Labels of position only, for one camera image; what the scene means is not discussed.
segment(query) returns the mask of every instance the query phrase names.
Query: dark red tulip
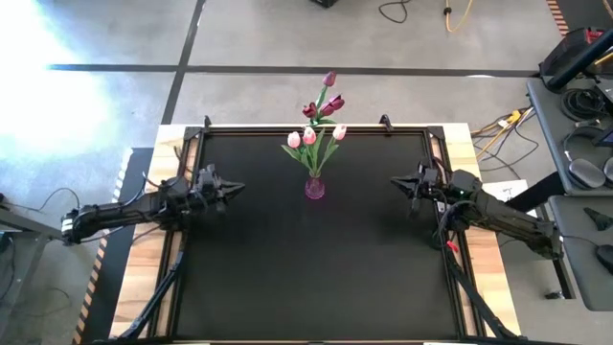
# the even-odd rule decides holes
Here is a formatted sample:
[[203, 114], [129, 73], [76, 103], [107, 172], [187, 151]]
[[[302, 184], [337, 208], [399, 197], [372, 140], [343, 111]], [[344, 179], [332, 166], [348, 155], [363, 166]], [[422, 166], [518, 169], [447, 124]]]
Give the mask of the dark red tulip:
[[329, 100], [329, 104], [334, 108], [334, 110], [338, 110], [345, 105], [345, 100], [341, 98], [341, 95], [338, 95]]
[[324, 107], [322, 108], [323, 116], [330, 116], [332, 115], [333, 112], [334, 112], [334, 107], [332, 106], [331, 103], [324, 105]]
[[324, 78], [324, 85], [327, 87], [333, 87], [336, 81], [336, 72], [329, 71]]
[[305, 105], [303, 114], [305, 114], [305, 116], [307, 116], [309, 119], [314, 118], [315, 115], [317, 115], [317, 107], [315, 106], [315, 103], [311, 102], [308, 106]]

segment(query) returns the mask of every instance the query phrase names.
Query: wooden table edge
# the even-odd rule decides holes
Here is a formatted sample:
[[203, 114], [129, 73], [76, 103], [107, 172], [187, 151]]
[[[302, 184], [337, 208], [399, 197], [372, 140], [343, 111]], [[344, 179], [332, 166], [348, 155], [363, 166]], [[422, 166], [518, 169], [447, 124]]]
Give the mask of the wooden table edge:
[[[201, 127], [200, 124], [189, 125], [161, 125], [155, 140], [155, 147], [149, 168], [149, 178], [159, 180], [174, 176], [178, 168], [178, 160], [173, 155], [169, 158], [170, 145], [179, 145], [183, 140], [185, 127]], [[212, 128], [232, 128], [232, 127], [299, 127], [301, 124], [235, 124], [235, 125], [212, 125]], [[383, 127], [374, 124], [347, 124], [348, 127]], [[452, 170], [462, 169], [481, 177], [479, 165], [475, 156], [470, 138], [468, 124], [465, 123], [433, 123], [433, 124], [394, 124], [394, 127], [443, 127], [447, 154], [451, 163]], [[137, 226], [135, 236], [147, 230], [150, 225], [141, 224]], [[109, 336], [116, 336], [124, 331], [131, 321], [138, 315], [142, 307], [155, 289], [155, 278], [159, 269], [159, 258], [163, 243], [163, 232], [153, 232], [148, 235], [148, 241], [143, 245], [135, 243], [131, 248], [124, 275], [124, 281], [120, 290], [117, 308], [113, 319], [113, 324]], [[516, 334], [520, 334], [517, 316], [513, 306], [511, 291], [507, 281], [507, 275], [498, 248], [498, 241], [495, 234], [490, 231], [471, 227], [466, 231], [468, 251], [473, 267], [477, 289], [484, 297], [488, 305], [493, 310], [505, 326]], [[155, 271], [151, 278], [148, 275]], [[163, 314], [168, 314], [170, 293], [162, 307]], [[472, 310], [465, 293], [462, 291], [462, 304], [465, 315], [466, 327], [469, 334], [474, 334], [474, 323], [472, 322]], [[161, 315], [158, 323], [158, 330], [165, 329], [164, 322], [166, 315]]]

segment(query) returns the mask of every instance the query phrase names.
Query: pink glass vase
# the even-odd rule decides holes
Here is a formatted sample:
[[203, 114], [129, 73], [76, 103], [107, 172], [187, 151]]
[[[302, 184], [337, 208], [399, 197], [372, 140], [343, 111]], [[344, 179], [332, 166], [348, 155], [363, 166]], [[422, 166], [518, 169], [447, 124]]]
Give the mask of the pink glass vase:
[[305, 195], [309, 199], [317, 200], [326, 193], [326, 185], [320, 177], [310, 176], [306, 181]]

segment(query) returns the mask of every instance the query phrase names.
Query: wooden tabletop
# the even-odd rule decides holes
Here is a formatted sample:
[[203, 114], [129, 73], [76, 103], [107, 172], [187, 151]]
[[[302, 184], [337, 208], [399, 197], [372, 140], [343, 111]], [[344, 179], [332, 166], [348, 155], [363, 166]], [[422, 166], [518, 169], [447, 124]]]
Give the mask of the wooden tabletop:
[[[178, 160], [174, 153], [174, 147], [181, 148], [183, 145], [185, 127], [190, 126], [201, 125], [165, 125], [159, 127], [148, 173], [148, 178], [150, 180], [159, 181], [176, 175]], [[481, 177], [467, 124], [394, 124], [394, 126], [443, 127], [451, 169], [462, 169]], [[193, 157], [194, 152], [190, 152], [188, 162], [192, 162]], [[152, 191], [152, 188], [153, 187], [148, 186], [148, 192]], [[146, 232], [155, 225], [154, 223], [137, 225], [134, 236]], [[180, 237], [181, 234], [176, 233], [174, 236]], [[116, 336], [125, 331], [132, 320], [138, 316], [155, 291], [164, 237], [164, 231], [155, 230], [143, 236], [132, 245], [127, 259], [124, 281], [117, 301], [117, 308], [115, 310], [110, 336]], [[500, 256], [498, 241], [496, 240], [495, 234], [491, 231], [471, 227], [466, 231], [466, 239], [468, 242], [468, 251], [470, 253], [473, 274], [479, 293], [481, 293], [494, 314], [500, 318], [505, 326], [515, 334], [520, 334], [513, 301], [511, 299], [511, 292], [507, 282], [507, 275]], [[179, 241], [173, 241], [173, 243], [176, 244], [173, 248], [176, 252]], [[167, 293], [161, 306], [157, 327], [158, 334], [163, 334], [166, 330], [170, 293], [171, 290]], [[468, 333], [474, 334], [474, 324], [471, 322], [472, 311], [465, 293], [462, 294], [462, 301], [465, 319], [467, 320], [466, 327]]]

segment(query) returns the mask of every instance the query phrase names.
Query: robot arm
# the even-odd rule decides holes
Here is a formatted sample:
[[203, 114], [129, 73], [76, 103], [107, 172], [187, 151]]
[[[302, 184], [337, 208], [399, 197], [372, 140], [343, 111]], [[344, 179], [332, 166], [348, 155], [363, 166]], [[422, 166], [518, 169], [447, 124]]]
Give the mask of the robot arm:
[[62, 218], [62, 238], [68, 245], [79, 244], [103, 229], [150, 221], [179, 223], [183, 217], [204, 213], [212, 205], [223, 213], [228, 200], [243, 188], [242, 183], [223, 180], [215, 166], [209, 165], [198, 172], [193, 187], [185, 177], [176, 176], [162, 181], [157, 192], [135, 196], [126, 203], [85, 205], [72, 210]]
[[416, 174], [393, 177], [392, 183], [413, 199], [413, 211], [419, 209], [422, 198], [450, 206], [445, 220], [449, 230], [459, 232], [474, 225], [522, 241], [546, 259], [562, 256], [559, 233], [552, 222], [519, 212], [486, 193], [470, 172], [452, 172], [445, 183], [439, 170], [420, 164]]

